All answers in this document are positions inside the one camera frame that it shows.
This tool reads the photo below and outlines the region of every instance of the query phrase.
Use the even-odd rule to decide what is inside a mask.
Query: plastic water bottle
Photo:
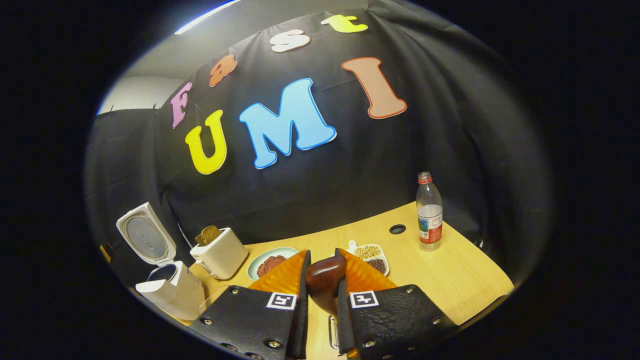
[[[418,184],[415,205],[418,210],[420,249],[432,251],[440,247],[442,238],[442,198],[430,173],[419,173]]]

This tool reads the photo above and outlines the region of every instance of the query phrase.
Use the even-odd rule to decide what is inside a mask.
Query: black bean
[[[373,259],[367,261],[367,264],[373,266],[377,271],[384,274],[387,271],[387,267],[385,266],[385,262],[382,259]]]

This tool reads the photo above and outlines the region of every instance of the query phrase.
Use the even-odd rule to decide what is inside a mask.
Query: metal rivet
[[[278,342],[278,341],[271,340],[271,341],[269,341],[267,343],[267,346],[270,347],[270,348],[279,348],[279,347],[282,346],[282,344],[280,342]]]

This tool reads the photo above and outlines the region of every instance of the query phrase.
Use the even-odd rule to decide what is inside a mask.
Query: white divided dish
[[[389,274],[389,262],[387,261],[387,257],[385,256],[385,252],[382,250],[382,248],[380,247],[380,245],[378,244],[367,244],[367,245],[361,245],[361,246],[357,246],[356,242],[351,240],[349,241],[349,248],[347,249],[347,251],[354,255],[356,254],[356,249],[359,248],[363,248],[363,247],[377,247],[380,250],[380,255],[378,256],[374,256],[372,258],[367,258],[367,259],[362,259],[363,261],[367,262],[367,261],[371,261],[371,260],[375,260],[375,259],[381,259],[382,262],[385,264],[385,268],[387,268],[385,270],[385,273],[383,274],[384,276],[387,276]]]

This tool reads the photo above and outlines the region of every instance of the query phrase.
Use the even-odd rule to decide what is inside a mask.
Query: wooden table
[[[396,224],[406,226],[401,234],[391,234]],[[189,269],[203,283],[205,296],[221,292],[220,286],[249,287],[253,281],[247,276],[249,264],[263,252],[275,247],[311,250],[315,263],[334,255],[335,248],[348,248],[350,240],[358,245],[377,243],[389,263],[388,277],[396,285],[416,284],[456,324],[460,325],[498,297],[513,289],[509,277],[482,251],[444,223],[442,244],[432,252],[420,250],[415,203],[390,210],[344,226],[297,236],[284,240],[245,245],[249,255],[229,280],[211,277],[200,265]],[[184,325],[191,322],[179,320]],[[329,346],[328,314],[309,300],[307,359],[337,359],[338,351]]]

